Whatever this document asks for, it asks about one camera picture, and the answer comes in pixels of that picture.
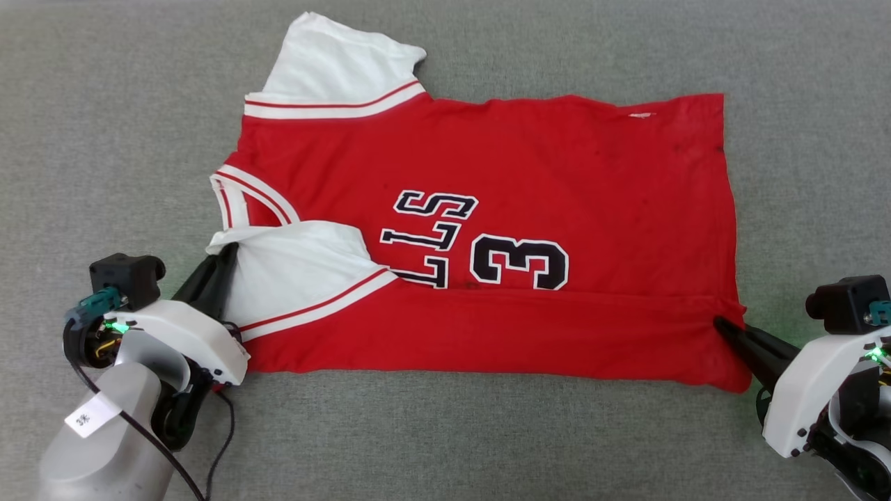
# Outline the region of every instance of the robotic arm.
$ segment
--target robotic arm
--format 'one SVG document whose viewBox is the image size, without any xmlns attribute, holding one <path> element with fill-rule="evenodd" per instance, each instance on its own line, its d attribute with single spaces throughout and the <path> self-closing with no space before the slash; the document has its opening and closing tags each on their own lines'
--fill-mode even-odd
<svg viewBox="0 0 891 501">
<path fill-rule="evenodd" d="M 715 328 L 764 386 L 756 411 L 784 457 L 813 451 L 861 501 L 891 499 L 891 300 L 880 275 L 823 285 L 807 298 L 828 336 L 798 349 L 722 317 Z"/>
<path fill-rule="evenodd" d="M 247 371 L 238 328 L 219 321 L 237 250 L 207 257 L 172 300 L 159 298 L 158 258 L 115 254 L 90 266 L 94 294 L 66 315 L 62 342 L 91 392 L 41 460 L 38 500 L 159 501 L 174 469 L 209 499 L 209 482 L 205 497 L 171 452 L 192 437 L 204 398 Z M 81 366 L 108 370 L 93 384 Z"/>
</svg>

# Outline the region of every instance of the white label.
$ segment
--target white label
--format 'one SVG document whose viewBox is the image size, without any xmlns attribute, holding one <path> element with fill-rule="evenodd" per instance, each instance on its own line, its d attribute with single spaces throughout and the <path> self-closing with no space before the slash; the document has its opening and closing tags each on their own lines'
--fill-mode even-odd
<svg viewBox="0 0 891 501">
<path fill-rule="evenodd" d="M 99 392 L 66 417 L 65 423 L 76 431 L 80 438 L 85 439 L 118 414 L 120 414 L 120 407 L 104 393 Z"/>
</svg>

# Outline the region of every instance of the basketball jersey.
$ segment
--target basketball jersey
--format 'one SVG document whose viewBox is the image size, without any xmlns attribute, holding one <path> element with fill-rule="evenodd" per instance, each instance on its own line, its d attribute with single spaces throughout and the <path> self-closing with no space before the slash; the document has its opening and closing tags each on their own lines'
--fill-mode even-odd
<svg viewBox="0 0 891 501">
<path fill-rule="evenodd" d="M 244 236 L 264 227 L 257 238 L 266 239 L 275 226 L 350 226 L 364 240 L 365 265 L 386 268 L 375 268 L 374 280 L 403 279 L 301 324 L 301 334 L 265 324 L 253 349 L 275 362 L 252 351 L 254 367 L 646 374 L 746 389 L 748 372 L 711 327 L 717 315 L 741 324 L 744 310 L 722 96 L 634 106 L 578 96 L 461 103 L 424 91 L 413 68 L 425 56 L 305 13 L 291 24 L 263 90 L 247 96 L 238 148 L 211 176 L 224 228 Z M 308 266 L 271 262 L 275 269 L 253 272 L 270 284 Z M 327 290 L 321 279 L 301 283 Z M 365 287 L 355 278 L 332 283 Z M 258 297 L 267 290 L 258 286 Z M 311 291 L 285 291 L 280 299 L 293 304 L 280 309 L 315 311 L 313 301 L 298 299 Z M 319 308 L 331 310 L 326 305 Z M 356 325 L 348 312 L 360 309 L 357 316 L 374 318 L 364 329 L 380 329 L 374 339 L 387 341 L 386 360 L 348 346 L 346 339 L 359 342 L 350 334 L 330 334 L 350 355 L 325 352 L 321 363 L 304 363 L 279 344 L 306 348 L 312 336 L 303 333 Z M 409 335 L 413 348 L 398 347 Z M 454 352 L 444 348 L 449 339 Z M 503 351 L 517 339 L 529 351 Z M 640 360 L 616 358 L 642 342 L 658 346 L 646 371 Z"/>
<path fill-rule="evenodd" d="M 224 318 L 249 368 L 534 373 L 671 380 L 744 391 L 748 372 L 716 338 L 708 297 L 409 283 L 369 259 L 351 226 L 304 221 L 229 229 L 239 250 Z"/>
</svg>

